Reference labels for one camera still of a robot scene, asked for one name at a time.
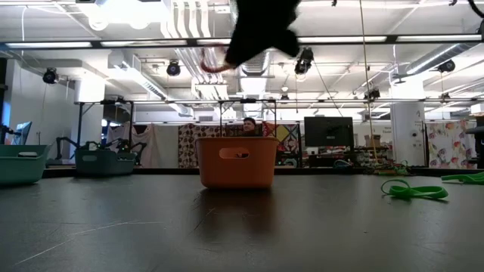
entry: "green rubber band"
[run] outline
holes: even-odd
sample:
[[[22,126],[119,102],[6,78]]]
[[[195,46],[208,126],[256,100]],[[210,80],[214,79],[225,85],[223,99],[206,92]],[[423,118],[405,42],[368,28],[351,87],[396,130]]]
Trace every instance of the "green rubber band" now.
[[[383,184],[381,184],[380,190],[384,194],[386,194],[386,195],[390,195],[391,193],[390,193],[390,191],[385,192],[385,190],[383,189],[383,186],[385,186],[385,184],[387,184],[389,182],[400,182],[400,183],[403,183],[403,184],[407,185],[407,189],[406,190],[410,190],[411,189],[411,187],[410,187],[410,185],[408,184],[407,181],[404,181],[404,180],[401,180],[401,179],[392,179],[392,180],[385,181],[385,182],[383,182]]]
[[[406,185],[406,187],[396,186],[393,185],[390,187],[388,192],[386,192],[383,187],[385,184],[389,182],[399,182]],[[441,199],[448,196],[447,191],[444,187],[440,186],[421,186],[421,187],[410,187],[407,181],[403,181],[400,179],[391,179],[389,181],[383,182],[380,187],[380,190],[385,193],[386,195],[408,199],[412,197],[418,198],[431,198],[431,199]]]
[[[460,181],[462,184],[481,184],[484,185],[484,172],[472,175],[447,175],[441,177],[443,181]]]

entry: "orange plastic basket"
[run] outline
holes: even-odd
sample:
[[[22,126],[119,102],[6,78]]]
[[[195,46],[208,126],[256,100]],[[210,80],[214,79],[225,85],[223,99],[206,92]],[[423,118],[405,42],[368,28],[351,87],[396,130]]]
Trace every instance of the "orange plastic basket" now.
[[[198,138],[198,167],[207,188],[268,188],[274,180],[276,138]]]

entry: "monitor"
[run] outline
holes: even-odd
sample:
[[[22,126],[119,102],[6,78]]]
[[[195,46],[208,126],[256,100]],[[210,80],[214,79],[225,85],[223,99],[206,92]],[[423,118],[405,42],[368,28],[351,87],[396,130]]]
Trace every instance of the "monitor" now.
[[[25,145],[27,137],[29,136],[30,127],[32,122],[25,122],[17,125],[17,130],[12,138],[12,145]]]
[[[307,147],[354,147],[353,118],[351,117],[304,117]]]

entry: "cardboard box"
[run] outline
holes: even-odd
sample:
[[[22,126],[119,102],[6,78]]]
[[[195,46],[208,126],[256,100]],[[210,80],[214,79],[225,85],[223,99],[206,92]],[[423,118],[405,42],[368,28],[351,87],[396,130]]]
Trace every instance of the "cardboard box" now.
[[[380,139],[381,135],[378,134],[373,134],[373,140],[371,140],[370,135],[365,135],[366,147],[373,147],[372,143],[375,144],[375,147],[381,147]]]

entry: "dark table surface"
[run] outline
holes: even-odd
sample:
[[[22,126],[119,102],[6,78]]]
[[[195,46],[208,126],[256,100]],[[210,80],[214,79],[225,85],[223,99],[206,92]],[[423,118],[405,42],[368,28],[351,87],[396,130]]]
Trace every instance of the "dark table surface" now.
[[[276,176],[267,191],[196,175],[0,188],[0,271],[478,271],[484,186],[382,197],[388,178]],[[441,185],[437,178],[406,178]]]

